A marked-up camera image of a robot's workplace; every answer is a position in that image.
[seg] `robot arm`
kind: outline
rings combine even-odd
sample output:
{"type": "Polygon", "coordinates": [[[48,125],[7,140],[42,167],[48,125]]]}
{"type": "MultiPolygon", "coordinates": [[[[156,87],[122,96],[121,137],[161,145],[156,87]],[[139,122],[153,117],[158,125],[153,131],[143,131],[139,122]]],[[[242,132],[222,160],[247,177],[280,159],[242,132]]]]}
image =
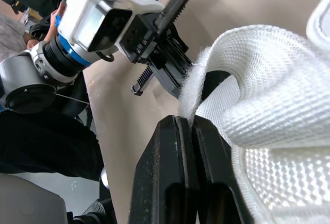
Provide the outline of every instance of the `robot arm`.
{"type": "Polygon", "coordinates": [[[0,64],[0,107],[34,113],[48,107],[59,87],[71,84],[78,73],[99,59],[112,61],[120,51],[146,71],[132,87],[141,95],[156,76],[178,97],[190,60],[173,21],[188,0],[67,0],[58,21],[59,35],[40,42],[0,64]]]}

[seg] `beige table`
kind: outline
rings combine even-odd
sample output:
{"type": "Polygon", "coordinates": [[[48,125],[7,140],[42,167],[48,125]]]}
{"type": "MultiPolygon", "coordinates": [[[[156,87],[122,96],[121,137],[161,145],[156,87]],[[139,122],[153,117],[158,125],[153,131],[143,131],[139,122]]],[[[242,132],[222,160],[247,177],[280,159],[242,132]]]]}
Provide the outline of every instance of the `beige table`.
{"type": "MultiPolygon", "coordinates": [[[[304,36],[319,1],[191,0],[176,26],[195,60],[201,48],[234,27],[270,24],[304,36]]],[[[141,97],[130,92],[143,70],[117,53],[113,63],[100,61],[84,72],[119,224],[127,223],[135,166],[157,122],[177,112],[177,100],[157,80],[141,97]]]]}

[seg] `person's hand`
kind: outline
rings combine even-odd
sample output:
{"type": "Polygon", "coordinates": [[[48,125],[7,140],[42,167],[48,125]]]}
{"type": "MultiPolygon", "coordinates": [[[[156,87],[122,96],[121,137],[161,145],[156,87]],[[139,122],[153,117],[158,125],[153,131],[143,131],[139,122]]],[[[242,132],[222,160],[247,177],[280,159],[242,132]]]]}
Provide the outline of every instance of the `person's hand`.
{"type": "Polygon", "coordinates": [[[62,18],[64,11],[65,11],[66,5],[65,3],[61,2],[60,6],[58,7],[57,10],[53,11],[51,14],[51,26],[49,27],[49,31],[45,37],[44,40],[49,41],[51,40],[53,37],[55,37],[55,35],[58,33],[57,32],[57,27],[56,27],[56,16],[59,15],[60,18],[62,18]]]}
{"type": "Polygon", "coordinates": [[[32,47],[34,47],[38,43],[39,43],[38,40],[30,39],[30,40],[27,41],[26,48],[31,49],[32,47]]]}

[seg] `white fabric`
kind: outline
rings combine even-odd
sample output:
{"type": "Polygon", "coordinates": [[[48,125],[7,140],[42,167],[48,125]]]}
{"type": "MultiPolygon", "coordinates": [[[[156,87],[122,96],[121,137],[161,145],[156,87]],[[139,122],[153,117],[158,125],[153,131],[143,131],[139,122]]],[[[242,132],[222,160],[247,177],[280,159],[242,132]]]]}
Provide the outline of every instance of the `white fabric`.
{"type": "Polygon", "coordinates": [[[319,48],[330,51],[330,0],[318,4],[308,20],[306,34],[319,48]]]}
{"type": "Polygon", "coordinates": [[[330,223],[330,63],[286,30],[222,34],[192,68],[179,114],[212,120],[257,223],[330,223]],[[198,108],[208,71],[233,74],[198,108]]]}

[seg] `black pants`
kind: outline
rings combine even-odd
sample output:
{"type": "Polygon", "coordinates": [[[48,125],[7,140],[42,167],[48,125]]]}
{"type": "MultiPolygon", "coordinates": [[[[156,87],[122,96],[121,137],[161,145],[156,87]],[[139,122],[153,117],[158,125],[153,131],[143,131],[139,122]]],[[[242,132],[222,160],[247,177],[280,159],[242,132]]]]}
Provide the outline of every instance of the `black pants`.
{"type": "Polygon", "coordinates": [[[0,173],[60,173],[98,181],[104,164],[95,134],[56,111],[0,114],[0,173]]]}

